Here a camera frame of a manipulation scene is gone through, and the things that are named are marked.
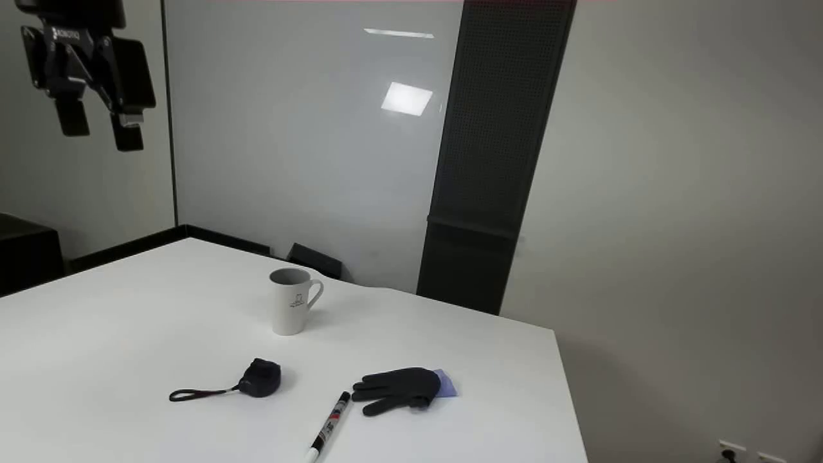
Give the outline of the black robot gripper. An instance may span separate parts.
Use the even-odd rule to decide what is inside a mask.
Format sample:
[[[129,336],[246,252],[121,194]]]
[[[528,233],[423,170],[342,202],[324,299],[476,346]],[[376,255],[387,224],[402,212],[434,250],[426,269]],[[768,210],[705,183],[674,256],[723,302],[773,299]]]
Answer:
[[[38,17],[23,25],[20,39],[31,81],[52,94],[95,89],[111,108],[117,152],[143,146],[143,108],[155,108],[155,88],[143,44],[121,39],[126,25],[123,0],[12,0],[20,12]],[[65,135],[86,135],[86,116],[79,97],[57,97]]]

